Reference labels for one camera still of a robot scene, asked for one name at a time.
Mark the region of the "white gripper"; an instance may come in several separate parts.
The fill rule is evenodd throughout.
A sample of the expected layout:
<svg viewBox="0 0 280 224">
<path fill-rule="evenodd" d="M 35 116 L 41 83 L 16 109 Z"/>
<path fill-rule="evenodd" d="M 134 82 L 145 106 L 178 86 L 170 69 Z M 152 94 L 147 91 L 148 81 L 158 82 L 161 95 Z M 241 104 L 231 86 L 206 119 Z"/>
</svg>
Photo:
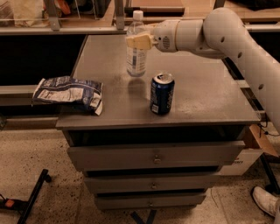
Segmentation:
<svg viewBox="0 0 280 224">
<path fill-rule="evenodd" d="M 153 30 L 155 47 L 164 53 L 174 53 L 176 47 L 176 32 L 178 20 L 165 20 L 155 26 Z M 148 33 L 132 35 L 126 38 L 127 47 L 140 50 L 150 50 L 153 47 L 152 36 Z"/>
</svg>

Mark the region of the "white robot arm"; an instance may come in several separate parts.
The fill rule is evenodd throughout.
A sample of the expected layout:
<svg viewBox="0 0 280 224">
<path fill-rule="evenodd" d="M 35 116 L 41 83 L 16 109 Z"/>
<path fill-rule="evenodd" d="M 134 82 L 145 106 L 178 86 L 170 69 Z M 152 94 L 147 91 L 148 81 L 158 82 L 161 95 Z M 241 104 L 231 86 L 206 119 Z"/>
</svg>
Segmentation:
<svg viewBox="0 0 280 224">
<path fill-rule="evenodd" d="M 165 20 L 126 38 L 130 48 L 187 51 L 201 57 L 228 57 L 237 66 L 275 129 L 280 132 L 280 64 L 250 36 L 238 15 L 216 8 L 204 19 Z"/>
</svg>

